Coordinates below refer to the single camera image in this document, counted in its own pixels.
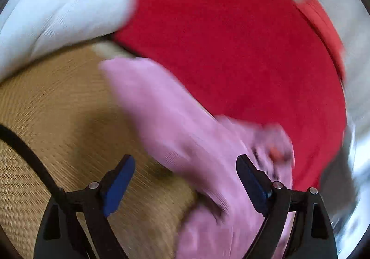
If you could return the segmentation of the red blanket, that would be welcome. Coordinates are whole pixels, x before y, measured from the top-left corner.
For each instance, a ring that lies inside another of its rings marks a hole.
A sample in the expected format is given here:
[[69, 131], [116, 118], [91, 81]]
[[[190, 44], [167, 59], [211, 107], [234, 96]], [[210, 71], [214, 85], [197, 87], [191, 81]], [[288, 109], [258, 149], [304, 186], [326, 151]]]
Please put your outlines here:
[[332, 59], [296, 0], [139, 0], [114, 41], [169, 69], [214, 115], [278, 123], [293, 186], [318, 187], [347, 123]]

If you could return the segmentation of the pink corduroy garment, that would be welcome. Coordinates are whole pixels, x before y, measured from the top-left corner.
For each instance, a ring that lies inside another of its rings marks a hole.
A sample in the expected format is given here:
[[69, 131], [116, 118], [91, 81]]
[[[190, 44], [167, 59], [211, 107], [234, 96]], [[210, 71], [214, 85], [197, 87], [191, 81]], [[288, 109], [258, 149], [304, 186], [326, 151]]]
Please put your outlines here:
[[211, 116], [150, 59], [115, 58], [100, 67], [147, 153], [205, 196], [179, 231], [176, 257], [242, 258], [263, 216], [237, 175], [236, 160], [247, 155], [269, 179], [291, 188], [294, 154], [284, 129]]

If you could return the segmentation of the white quilted pillow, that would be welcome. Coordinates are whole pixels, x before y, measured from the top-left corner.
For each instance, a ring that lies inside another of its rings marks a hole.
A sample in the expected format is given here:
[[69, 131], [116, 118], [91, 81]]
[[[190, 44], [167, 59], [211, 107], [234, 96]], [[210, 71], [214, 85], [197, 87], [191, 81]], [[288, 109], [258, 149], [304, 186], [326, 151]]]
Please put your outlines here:
[[137, 0], [1, 0], [1, 79], [40, 57], [111, 34]]

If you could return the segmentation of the woven rattan bed mat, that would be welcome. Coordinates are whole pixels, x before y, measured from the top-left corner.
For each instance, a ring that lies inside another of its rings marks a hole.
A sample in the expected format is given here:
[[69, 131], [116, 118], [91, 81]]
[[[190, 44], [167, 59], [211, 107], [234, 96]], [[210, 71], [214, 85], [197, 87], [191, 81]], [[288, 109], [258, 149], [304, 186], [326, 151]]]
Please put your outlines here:
[[147, 155], [112, 98], [99, 63], [129, 54], [103, 41], [38, 61], [1, 84], [1, 123], [37, 154], [58, 186], [80, 190], [123, 155], [136, 172], [110, 225], [130, 258], [173, 258], [195, 192]]

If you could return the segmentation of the small red pillow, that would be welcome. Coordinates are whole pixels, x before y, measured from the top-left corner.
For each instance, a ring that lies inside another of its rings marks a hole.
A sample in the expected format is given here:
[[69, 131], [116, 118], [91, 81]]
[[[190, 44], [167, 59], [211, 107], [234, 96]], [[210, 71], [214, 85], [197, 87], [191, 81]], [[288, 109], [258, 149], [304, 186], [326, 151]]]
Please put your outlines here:
[[329, 15], [318, 0], [296, 0], [295, 5], [325, 45], [339, 79], [344, 82], [345, 49]]

